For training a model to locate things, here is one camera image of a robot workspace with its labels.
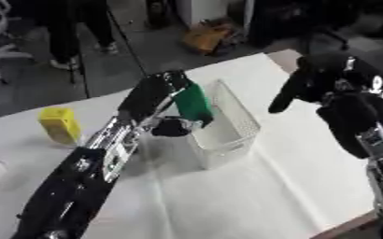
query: pants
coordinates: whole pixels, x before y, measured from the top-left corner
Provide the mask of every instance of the pants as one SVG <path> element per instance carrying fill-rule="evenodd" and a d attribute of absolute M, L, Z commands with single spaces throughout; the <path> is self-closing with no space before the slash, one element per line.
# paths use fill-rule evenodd
<path fill-rule="evenodd" d="M 68 63 L 78 55 L 77 22 L 84 22 L 98 43 L 106 47 L 114 42 L 107 5 L 104 0 L 82 0 L 76 6 L 55 5 L 46 26 L 50 33 L 50 53 L 59 63 Z"/>

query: plastic basket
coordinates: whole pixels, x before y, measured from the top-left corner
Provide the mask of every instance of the plastic basket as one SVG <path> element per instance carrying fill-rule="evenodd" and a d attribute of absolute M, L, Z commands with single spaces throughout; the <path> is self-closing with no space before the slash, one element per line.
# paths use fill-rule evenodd
<path fill-rule="evenodd" d="M 201 166 L 210 169 L 245 155 L 260 125 L 221 80 L 203 89 L 213 107 L 215 120 L 191 134 L 189 143 Z"/>

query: floor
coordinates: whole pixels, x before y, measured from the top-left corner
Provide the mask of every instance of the floor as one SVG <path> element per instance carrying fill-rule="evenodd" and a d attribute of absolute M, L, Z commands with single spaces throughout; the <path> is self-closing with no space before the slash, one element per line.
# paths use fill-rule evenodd
<path fill-rule="evenodd" d="M 109 3 L 148 73 L 168 69 L 188 70 L 259 52 L 298 49 L 297 41 L 290 39 L 279 41 L 266 49 L 241 45 L 225 56 L 202 56 L 181 46 L 180 39 L 186 29 L 180 23 L 173 23 L 170 27 L 157 31 L 147 29 L 144 26 L 146 15 L 143 0 L 112 0 Z M 364 18 L 354 27 L 345 29 L 342 34 L 350 39 L 350 51 L 383 69 L 383 42 L 366 39 L 357 34 L 365 28 L 375 28 L 377 22 L 374 18 Z M 82 24 L 78 27 L 78 34 L 92 97 L 132 88 L 141 78 L 137 64 L 119 35 L 117 37 L 121 54 L 106 56 L 94 49 L 94 39 Z M 72 85 L 66 72 L 50 68 L 48 65 L 50 55 L 44 29 L 25 32 L 24 40 L 17 43 L 21 50 L 35 55 L 36 63 L 25 60 L 1 62 L 5 78 L 11 84 L 0 84 L 0 117 L 30 108 L 85 99 L 84 84 L 80 76 L 77 77 L 77 84 Z M 335 42 L 323 36 L 316 37 L 313 44 L 314 51 L 337 47 Z"/>

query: yellow object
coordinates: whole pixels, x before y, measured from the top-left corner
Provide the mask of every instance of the yellow object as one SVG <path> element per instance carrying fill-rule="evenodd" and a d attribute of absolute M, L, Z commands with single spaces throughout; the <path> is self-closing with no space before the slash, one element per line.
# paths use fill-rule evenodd
<path fill-rule="evenodd" d="M 39 115 L 39 122 L 53 141 L 61 144 L 76 144 L 80 128 L 70 108 L 48 107 Z"/>

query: white tablecloth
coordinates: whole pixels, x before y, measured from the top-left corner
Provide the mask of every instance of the white tablecloth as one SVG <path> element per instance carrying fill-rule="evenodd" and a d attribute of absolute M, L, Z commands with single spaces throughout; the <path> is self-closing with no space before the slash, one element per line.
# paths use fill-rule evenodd
<path fill-rule="evenodd" d="M 132 161 L 85 238 L 308 238 L 372 209 L 365 162 L 333 140 L 315 107 L 295 102 L 269 115 L 288 78 L 266 55 L 188 72 L 201 84 L 223 79 L 262 125 L 251 152 L 210 171 L 197 170 L 185 139 L 151 138 Z M 67 104 L 83 132 L 99 129 L 126 92 Z M 9 177 L 0 189 L 0 239 L 42 180 L 70 152 L 50 142 L 40 109 L 0 119 L 0 160 Z"/>

